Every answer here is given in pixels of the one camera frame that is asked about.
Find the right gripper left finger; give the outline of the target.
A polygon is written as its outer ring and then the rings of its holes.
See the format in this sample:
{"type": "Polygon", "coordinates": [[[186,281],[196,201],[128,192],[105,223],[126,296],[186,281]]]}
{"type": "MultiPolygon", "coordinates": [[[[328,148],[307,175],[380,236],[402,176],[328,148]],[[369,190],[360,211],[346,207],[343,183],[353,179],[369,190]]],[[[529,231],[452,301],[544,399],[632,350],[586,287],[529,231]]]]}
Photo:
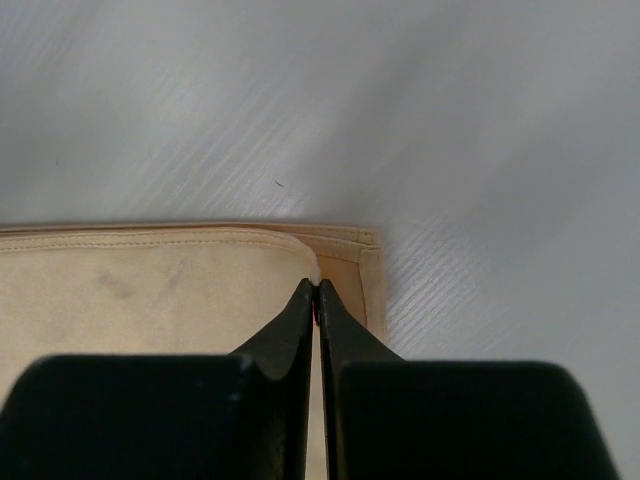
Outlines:
{"type": "Polygon", "coordinates": [[[314,288],[226,355],[50,355],[1,411],[5,479],[301,479],[314,288]]]}

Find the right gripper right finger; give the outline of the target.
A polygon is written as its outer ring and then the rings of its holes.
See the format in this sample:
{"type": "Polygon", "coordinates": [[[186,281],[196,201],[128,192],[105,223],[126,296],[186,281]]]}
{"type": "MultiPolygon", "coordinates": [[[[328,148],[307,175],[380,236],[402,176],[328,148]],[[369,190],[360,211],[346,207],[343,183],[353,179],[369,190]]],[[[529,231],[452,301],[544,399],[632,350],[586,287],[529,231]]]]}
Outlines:
{"type": "Polygon", "coordinates": [[[579,384],[537,361],[410,361],[317,290],[332,479],[614,479],[579,384]]]}

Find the beige satin napkin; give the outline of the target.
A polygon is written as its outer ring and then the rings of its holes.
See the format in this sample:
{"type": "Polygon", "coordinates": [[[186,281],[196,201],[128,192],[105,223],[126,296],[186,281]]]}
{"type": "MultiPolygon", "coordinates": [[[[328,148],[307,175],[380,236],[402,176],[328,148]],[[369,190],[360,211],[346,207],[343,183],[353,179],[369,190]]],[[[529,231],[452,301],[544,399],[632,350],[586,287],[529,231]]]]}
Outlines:
{"type": "MultiPolygon", "coordinates": [[[[1,235],[1,411],[50,355],[226,355],[273,320],[302,280],[330,281],[383,337],[382,249],[370,229],[169,225],[1,235]]],[[[319,342],[312,334],[301,479],[327,477],[319,342]]]]}

